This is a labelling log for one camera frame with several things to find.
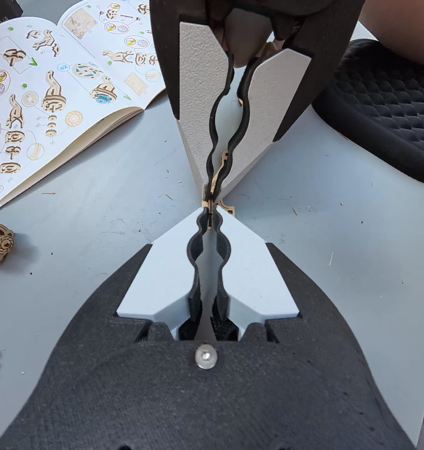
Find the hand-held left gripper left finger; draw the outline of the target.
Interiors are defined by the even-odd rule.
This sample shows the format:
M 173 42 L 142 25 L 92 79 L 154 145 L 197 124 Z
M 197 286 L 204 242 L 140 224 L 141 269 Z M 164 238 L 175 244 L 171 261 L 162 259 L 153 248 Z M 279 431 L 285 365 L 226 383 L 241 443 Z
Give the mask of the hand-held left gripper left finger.
M 175 340 L 180 328 L 197 324 L 202 309 L 196 261 L 204 250 L 208 209 L 198 208 L 153 241 L 116 313 L 168 326 Z

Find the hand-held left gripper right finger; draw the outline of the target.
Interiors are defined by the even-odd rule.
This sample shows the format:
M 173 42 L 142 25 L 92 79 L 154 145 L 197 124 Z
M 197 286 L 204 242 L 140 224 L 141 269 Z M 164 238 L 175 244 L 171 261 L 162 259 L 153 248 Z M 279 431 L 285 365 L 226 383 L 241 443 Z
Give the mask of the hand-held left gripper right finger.
M 213 213 L 218 268 L 213 304 L 217 340 L 240 340 L 252 323 L 290 319 L 299 309 L 267 243 L 222 207 Z

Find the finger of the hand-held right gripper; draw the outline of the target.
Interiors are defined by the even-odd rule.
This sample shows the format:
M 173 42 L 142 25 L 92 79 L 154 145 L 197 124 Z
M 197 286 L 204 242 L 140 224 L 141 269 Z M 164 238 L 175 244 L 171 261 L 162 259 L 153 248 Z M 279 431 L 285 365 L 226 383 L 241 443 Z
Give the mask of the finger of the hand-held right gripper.
M 180 22 L 178 127 L 202 196 L 211 196 L 212 155 L 218 143 L 215 116 L 231 84 L 231 62 L 206 25 Z
M 226 196 L 271 148 L 310 62 L 311 57 L 286 48 L 248 64 L 239 85 L 242 118 L 228 143 L 214 202 Z

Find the curved wooden model part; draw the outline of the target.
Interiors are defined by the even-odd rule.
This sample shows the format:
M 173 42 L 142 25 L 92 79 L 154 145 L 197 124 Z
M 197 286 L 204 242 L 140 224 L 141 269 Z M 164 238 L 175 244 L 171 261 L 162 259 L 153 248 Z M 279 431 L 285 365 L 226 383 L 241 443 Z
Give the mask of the curved wooden model part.
M 218 169 L 217 173 L 215 174 L 215 176 L 212 179 L 211 190 L 210 190 L 211 194 L 214 193 L 218 175 L 220 174 L 220 171 L 224 168 L 227 159 L 228 159 L 228 150 L 225 150 L 222 153 L 222 155 L 221 155 L 221 166 L 220 166 L 220 168 Z M 225 205 L 223 203 L 222 199 L 220 199 L 217 204 L 219 206 L 221 206 L 224 210 L 226 210 L 229 214 L 231 214 L 233 217 L 235 217 L 235 207 L 234 206 L 227 206 L 227 205 Z

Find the small wooden model part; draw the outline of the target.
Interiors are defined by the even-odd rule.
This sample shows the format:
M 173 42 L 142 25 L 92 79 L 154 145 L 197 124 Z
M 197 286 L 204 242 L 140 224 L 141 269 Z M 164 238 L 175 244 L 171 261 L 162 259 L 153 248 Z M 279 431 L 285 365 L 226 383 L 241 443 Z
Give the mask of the small wooden model part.
M 213 225 L 213 208 L 214 208 L 214 200 L 213 200 L 213 191 L 209 189 L 208 193 L 205 194 L 205 199 L 202 201 L 202 206 L 207 208 L 208 211 L 208 230 L 212 229 Z

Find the person's right forearm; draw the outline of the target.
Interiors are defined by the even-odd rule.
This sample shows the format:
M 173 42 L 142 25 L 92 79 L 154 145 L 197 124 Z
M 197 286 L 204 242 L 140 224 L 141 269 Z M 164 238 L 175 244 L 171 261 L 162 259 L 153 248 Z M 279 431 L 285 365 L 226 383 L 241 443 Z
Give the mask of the person's right forearm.
M 359 21 L 383 46 L 424 65 L 424 0 L 367 0 Z

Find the person's right hand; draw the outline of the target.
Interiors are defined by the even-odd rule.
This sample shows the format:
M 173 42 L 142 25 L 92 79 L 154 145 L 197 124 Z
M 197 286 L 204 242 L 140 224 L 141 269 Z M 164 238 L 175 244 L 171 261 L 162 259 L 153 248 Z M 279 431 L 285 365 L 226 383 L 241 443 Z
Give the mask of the person's right hand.
M 224 25 L 224 42 L 233 54 L 234 67 L 246 66 L 255 57 L 270 58 L 282 49 L 284 40 L 268 39 L 272 33 L 271 20 L 263 15 L 235 8 Z

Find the black quilted wrist rest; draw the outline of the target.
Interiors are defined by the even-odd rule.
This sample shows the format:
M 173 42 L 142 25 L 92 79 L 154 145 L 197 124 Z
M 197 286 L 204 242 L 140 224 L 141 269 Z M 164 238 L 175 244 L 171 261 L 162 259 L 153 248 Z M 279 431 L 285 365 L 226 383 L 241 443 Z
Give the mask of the black quilted wrist rest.
M 378 41 L 353 40 L 312 107 L 341 135 L 424 183 L 424 65 Z

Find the open instruction booklet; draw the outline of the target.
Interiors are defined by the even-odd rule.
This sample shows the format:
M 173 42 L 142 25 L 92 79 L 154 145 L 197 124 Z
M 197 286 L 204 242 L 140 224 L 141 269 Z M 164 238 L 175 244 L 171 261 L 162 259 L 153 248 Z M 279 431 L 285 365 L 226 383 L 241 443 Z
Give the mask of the open instruction booklet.
M 149 1 L 81 1 L 0 24 L 0 208 L 133 116 L 165 83 Z

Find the black device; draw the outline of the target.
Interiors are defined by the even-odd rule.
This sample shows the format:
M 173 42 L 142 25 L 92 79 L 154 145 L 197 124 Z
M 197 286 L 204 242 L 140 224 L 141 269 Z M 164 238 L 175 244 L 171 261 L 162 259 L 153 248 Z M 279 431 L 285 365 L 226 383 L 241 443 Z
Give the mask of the black device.
M 23 10 L 16 0 L 0 0 L 0 23 L 21 17 Z

